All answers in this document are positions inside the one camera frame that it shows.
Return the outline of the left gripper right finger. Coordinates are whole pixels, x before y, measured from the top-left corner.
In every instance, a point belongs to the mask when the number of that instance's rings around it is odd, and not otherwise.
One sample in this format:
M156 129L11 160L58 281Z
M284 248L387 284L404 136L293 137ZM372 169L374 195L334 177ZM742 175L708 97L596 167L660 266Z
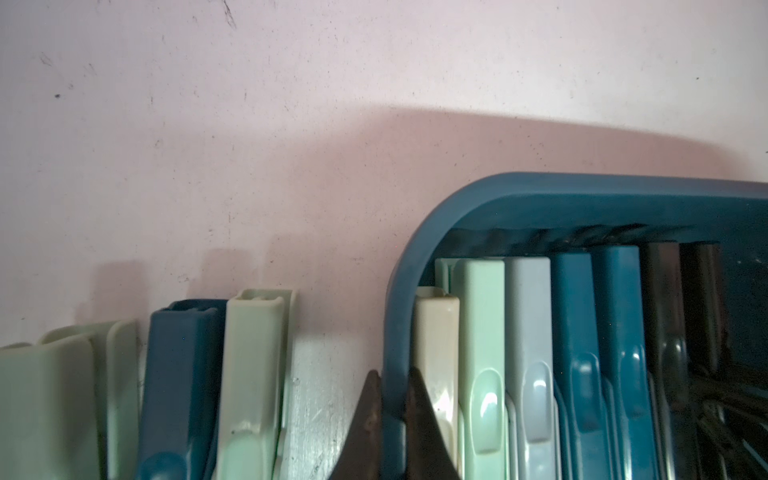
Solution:
M408 374L405 426L406 479L460 479L446 449L423 376L416 367L411 367Z

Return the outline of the teal pliers group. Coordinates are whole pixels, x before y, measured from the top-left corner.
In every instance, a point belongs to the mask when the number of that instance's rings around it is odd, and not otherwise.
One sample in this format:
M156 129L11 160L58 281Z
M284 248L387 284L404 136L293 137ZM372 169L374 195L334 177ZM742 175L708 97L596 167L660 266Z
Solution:
M150 317L137 479L210 479L227 302L176 301Z

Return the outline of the teal plastic storage box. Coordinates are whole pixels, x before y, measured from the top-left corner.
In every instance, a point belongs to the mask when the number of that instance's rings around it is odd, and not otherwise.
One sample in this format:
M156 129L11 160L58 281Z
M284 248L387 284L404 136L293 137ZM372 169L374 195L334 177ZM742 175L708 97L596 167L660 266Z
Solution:
M419 225L387 287L380 475L405 471L403 412L418 287L439 257L507 256L598 243L720 244L737 363L767 366L767 187L763 183L555 173L493 175L458 190Z

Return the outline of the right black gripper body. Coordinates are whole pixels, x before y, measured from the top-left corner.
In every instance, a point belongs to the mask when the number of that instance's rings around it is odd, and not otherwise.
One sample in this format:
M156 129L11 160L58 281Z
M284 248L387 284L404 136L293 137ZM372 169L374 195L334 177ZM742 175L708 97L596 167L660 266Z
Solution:
M689 366L704 479L767 477L767 370L727 363Z

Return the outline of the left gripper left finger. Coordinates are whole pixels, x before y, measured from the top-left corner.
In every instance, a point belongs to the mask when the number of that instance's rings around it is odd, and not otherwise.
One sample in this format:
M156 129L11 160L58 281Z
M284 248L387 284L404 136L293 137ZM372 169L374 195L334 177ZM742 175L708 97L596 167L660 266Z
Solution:
M381 378L368 372L330 480L378 480L382 452Z

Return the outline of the black pliers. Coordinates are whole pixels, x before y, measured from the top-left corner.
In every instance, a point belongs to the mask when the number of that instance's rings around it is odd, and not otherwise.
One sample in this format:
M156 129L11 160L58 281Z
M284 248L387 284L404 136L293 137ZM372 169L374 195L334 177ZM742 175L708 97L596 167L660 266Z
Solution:
M728 312L718 243L680 246L685 333L692 368L717 376L728 357Z
M661 477L697 479L679 245L643 244L640 260L647 368Z

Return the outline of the teal pliers front row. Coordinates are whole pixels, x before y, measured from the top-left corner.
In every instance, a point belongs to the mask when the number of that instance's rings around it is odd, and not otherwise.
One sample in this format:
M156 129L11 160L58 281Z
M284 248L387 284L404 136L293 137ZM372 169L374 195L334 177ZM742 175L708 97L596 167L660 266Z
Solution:
M591 257L551 256L553 356L565 479L614 477Z

